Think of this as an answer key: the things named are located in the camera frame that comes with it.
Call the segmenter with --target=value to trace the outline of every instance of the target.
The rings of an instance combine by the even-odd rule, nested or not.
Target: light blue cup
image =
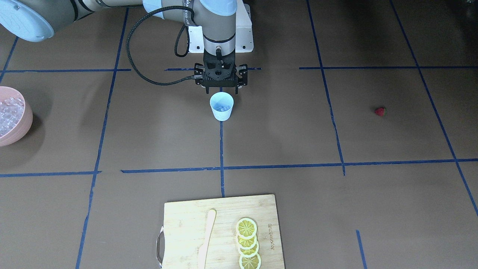
[[[209,101],[212,113],[218,121],[225,121],[231,116],[234,99],[227,92],[218,92],[211,96]]]

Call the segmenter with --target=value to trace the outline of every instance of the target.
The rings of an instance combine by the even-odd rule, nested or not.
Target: light blue joint cap
[[[0,24],[31,42],[40,42],[55,34],[44,17],[17,0],[0,0]]]
[[[199,0],[207,10],[219,16],[231,16],[238,10],[237,0]]]
[[[156,9],[160,9],[163,7],[161,1],[162,0],[143,0],[143,7],[148,13],[150,13],[151,11],[154,11]],[[164,20],[164,16],[162,12],[156,13],[153,16],[160,17],[161,19]]]

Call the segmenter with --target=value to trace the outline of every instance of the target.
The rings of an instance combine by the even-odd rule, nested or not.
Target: lemon slice
[[[257,233],[257,224],[250,218],[242,218],[236,224],[236,232],[244,239],[251,239]]]
[[[236,242],[239,244],[242,249],[251,249],[257,244],[257,236],[254,236],[251,239],[244,239],[240,236],[236,237]]]
[[[241,255],[239,258],[239,266],[241,269],[259,269],[259,267],[261,267],[261,257],[259,254],[252,257]]]
[[[241,254],[241,256],[246,258],[255,256],[259,252],[259,241],[257,241],[257,243],[253,245],[251,249],[243,249],[239,246],[238,251],[239,251],[239,254]]]

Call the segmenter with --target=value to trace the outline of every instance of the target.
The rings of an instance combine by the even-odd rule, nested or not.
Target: cutting board handle
[[[161,238],[161,234],[164,236],[164,225],[161,226],[161,230],[159,231],[159,234],[158,234],[158,239],[156,240],[156,258],[158,259],[158,262],[159,262],[159,268],[163,268],[163,259],[160,257],[161,248],[159,247],[159,239]]]

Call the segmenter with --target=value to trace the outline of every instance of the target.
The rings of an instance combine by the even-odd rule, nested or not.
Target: ice cubes
[[[231,107],[230,106],[219,106],[217,108],[215,108],[216,111],[220,111],[220,112],[224,112],[224,111],[228,111]]]
[[[0,101],[0,137],[6,135],[20,121],[25,110],[25,101],[20,98],[7,98]]]

